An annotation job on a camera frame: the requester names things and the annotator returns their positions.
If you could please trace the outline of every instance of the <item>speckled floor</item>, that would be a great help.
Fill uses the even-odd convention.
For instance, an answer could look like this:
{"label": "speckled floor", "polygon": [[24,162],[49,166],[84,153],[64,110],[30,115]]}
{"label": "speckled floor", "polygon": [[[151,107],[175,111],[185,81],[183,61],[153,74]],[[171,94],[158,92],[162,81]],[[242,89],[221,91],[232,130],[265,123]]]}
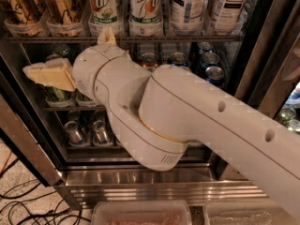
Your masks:
{"label": "speckled floor", "polygon": [[[10,154],[10,150],[0,141],[0,169],[1,170],[4,170],[5,161],[7,160],[9,154]],[[11,162],[13,162],[15,158],[16,156],[11,154],[7,162],[7,166]],[[8,194],[5,194],[7,191],[9,191],[11,188],[14,188],[15,186],[17,186],[15,189],[11,190]],[[34,189],[32,192],[30,192],[29,194],[21,198],[14,199],[14,200],[7,200],[7,199],[3,199],[2,197],[0,198],[0,224],[1,225],[74,224],[74,222],[76,221],[76,217],[66,217],[66,216],[69,215],[77,216],[79,213],[78,211],[69,211],[68,213],[65,213],[63,216],[58,217],[55,220],[55,222],[53,221],[53,217],[49,216],[47,217],[47,221],[44,218],[39,218],[39,219],[36,218],[36,221],[34,219],[31,219],[23,223],[20,223],[23,219],[27,218],[29,214],[26,211],[26,209],[22,206],[22,204],[17,202],[25,201],[24,204],[31,214],[46,214],[50,211],[54,211],[57,204],[59,204],[62,201],[62,198],[58,193],[55,192],[55,190],[52,187],[44,187],[43,185],[38,186],[38,180],[36,179],[36,177],[33,174],[31,174],[20,161],[18,161],[11,169],[9,169],[4,174],[4,176],[0,179],[0,194],[6,195],[8,197],[16,197],[35,186],[37,186],[36,189]],[[51,194],[43,198],[40,198],[38,200],[35,200],[35,198],[49,193]],[[56,210],[56,213],[62,212],[66,209],[68,209],[68,205],[65,202],[61,202],[59,204],[59,207]],[[92,216],[92,210],[82,211],[82,217],[91,219],[91,216]],[[79,224],[86,225],[86,224],[90,224],[90,222],[82,219]]]}

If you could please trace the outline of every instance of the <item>refrigerator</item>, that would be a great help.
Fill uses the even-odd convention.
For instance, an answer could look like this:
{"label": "refrigerator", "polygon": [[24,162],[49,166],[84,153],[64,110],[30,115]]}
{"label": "refrigerator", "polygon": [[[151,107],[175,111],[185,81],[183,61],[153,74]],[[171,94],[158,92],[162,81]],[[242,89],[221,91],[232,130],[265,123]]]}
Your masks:
{"label": "refrigerator", "polygon": [[[115,37],[117,44],[128,50],[135,62],[141,53],[150,51],[164,64],[170,51],[181,50],[188,56],[192,42],[213,43],[226,75],[222,89],[282,122],[280,112],[299,82],[300,0],[247,0],[240,30],[228,36],[168,33],[168,6],[163,7],[163,34],[131,36],[125,17],[125,32]],[[107,147],[71,146],[64,131],[69,112],[80,112],[82,122],[90,127],[89,119],[98,112],[110,129],[105,107],[78,103],[51,107],[44,90],[25,76],[23,68],[44,62],[54,43],[68,44],[78,55],[96,45],[97,38],[90,34],[14,37],[5,29],[4,20],[2,16],[0,138],[44,186],[54,187],[72,208],[150,200],[184,200],[192,207],[210,201],[267,198],[263,190],[200,142],[191,142],[176,166],[166,172],[139,164],[114,136]]]}

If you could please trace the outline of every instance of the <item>white robotic arm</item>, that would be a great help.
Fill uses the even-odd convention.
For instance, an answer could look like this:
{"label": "white robotic arm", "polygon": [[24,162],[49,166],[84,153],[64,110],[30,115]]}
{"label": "white robotic arm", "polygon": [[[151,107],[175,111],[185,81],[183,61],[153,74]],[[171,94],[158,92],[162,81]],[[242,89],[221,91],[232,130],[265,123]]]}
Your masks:
{"label": "white robotic arm", "polygon": [[145,167],[167,171],[201,141],[300,219],[300,137],[276,121],[180,67],[150,73],[114,45],[80,54],[73,76]]}

